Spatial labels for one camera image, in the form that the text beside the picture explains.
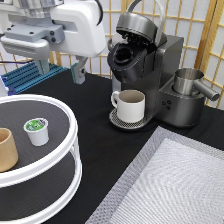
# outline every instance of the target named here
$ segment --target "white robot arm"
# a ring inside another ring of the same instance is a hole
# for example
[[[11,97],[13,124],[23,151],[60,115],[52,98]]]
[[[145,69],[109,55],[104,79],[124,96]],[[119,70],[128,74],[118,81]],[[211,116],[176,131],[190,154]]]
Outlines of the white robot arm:
[[[41,74],[49,72],[50,51],[76,55],[75,81],[85,80],[87,58],[106,46],[98,0],[2,0],[0,33],[6,52],[33,58]]]

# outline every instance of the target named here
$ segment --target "mug handle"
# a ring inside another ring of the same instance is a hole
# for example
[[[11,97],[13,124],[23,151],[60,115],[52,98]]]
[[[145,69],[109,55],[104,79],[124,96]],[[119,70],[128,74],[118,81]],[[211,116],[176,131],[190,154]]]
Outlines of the mug handle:
[[[115,108],[117,108],[117,104],[116,104],[116,102],[115,102],[115,99],[118,99],[119,94],[120,94],[120,92],[115,91],[115,92],[113,92],[112,95],[111,95],[111,102],[112,102],[112,104],[113,104],[113,106],[114,106]]]

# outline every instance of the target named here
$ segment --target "coffee machine lid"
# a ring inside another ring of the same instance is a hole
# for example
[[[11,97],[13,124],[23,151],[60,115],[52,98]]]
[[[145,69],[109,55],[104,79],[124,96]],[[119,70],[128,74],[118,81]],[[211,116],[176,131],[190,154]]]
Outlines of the coffee machine lid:
[[[166,20],[165,9],[160,0],[155,0],[160,10],[160,24],[157,27],[147,17],[132,13],[135,6],[141,1],[134,0],[129,5],[127,12],[121,14],[116,30],[123,38],[131,38],[133,35],[136,39],[137,35],[139,39],[145,38],[150,43],[155,43],[156,47],[159,47],[167,41],[166,35],[162,32]]]
[[[137,34],[150,43],[154,42],[157,29],[157,26],[150,19],[130,12],[121,14],[116,28],[122,36]]]

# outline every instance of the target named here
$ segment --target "black countertop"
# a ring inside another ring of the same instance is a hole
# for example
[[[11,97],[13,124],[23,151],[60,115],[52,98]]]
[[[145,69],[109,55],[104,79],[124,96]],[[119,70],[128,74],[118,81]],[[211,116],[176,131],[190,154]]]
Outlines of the black countertop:
[[[51,96],[66,103],[78,121],[83,164],[79,189],[70,203],[47,224],[85,223],[158,126],[224,150],[224,111],[204,107],[194,128],[177,129],[152,121],[138,132],[122,132],[109,122],[111,80],[86,75],[82,85],[73,83],[70,70],[24,92]]]

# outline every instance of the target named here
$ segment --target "green coffee pod lid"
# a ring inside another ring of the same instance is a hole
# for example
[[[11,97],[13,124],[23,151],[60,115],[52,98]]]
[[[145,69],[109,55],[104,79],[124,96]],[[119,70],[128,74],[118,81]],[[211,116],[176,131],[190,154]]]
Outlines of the green coffee pod lid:
[[[46,125],[46,121],[43,119],[34,119],[27,123],[26,129],[28,131],[39,131],[43,129]]]

